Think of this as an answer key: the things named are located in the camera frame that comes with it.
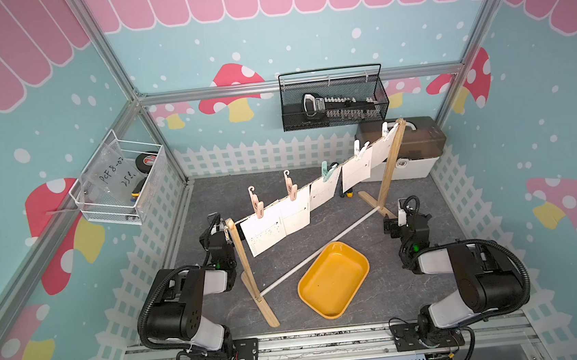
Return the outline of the green clothespin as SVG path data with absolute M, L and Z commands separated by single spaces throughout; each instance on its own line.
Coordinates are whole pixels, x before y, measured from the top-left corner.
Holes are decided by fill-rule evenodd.
M 327 161 L 323 161 L 321 163 L 322 180 L 324 183 L 326 183 L 327 181 L 329 181 L 331 179 L 331 177 L 337 171 L 338 166 L 339 166 L 338 162 L 333 162 L 331 164 L 328 164 Z

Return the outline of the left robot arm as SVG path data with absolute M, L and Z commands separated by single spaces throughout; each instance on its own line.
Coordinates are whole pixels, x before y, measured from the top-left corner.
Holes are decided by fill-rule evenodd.
M 229 292 L 237 277 L 234 244 L 217 212 L 199 237 L 204 262 L 157 272 L 137 322 L 141 344 L 150 349 L 177 349 L 187 355 L 234 357 L 230 329 L 204 315 L 206 295 Z

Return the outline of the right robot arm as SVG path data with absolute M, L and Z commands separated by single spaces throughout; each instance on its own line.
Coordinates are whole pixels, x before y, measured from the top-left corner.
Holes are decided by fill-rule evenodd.
M 523 262 L 493 240 L 462 239 L 445 245 L 430 242 L 429 214 L 417 196 L 398 201 L 398 215 L 384 219 L 384 232 L 400 240 L 402 267 L 415 275 L 454 277 L 456 290 L 424 305 L 404 336 L 432 349 L 450 342 L 467 326 L 515 312 L 527 304 L 531 278 Z

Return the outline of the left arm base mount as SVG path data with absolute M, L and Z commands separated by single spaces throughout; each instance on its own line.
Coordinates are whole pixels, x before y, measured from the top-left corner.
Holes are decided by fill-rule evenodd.
M 190 360 L 258 360 L 259 340 L 257 338 L 233 340 L 224 344 L 219 351 L 210 351 L 207 356 L 194 354 Z

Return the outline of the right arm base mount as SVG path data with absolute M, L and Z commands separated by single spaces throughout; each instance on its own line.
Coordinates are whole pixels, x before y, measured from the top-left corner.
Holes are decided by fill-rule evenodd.
M 428 349 L 456 349 L 465 345 L 461 331 L 457 329 L 438 329 L 430 326 L 422 331 L 417 323 L 400 323 L 389 326 L 398 352 Z

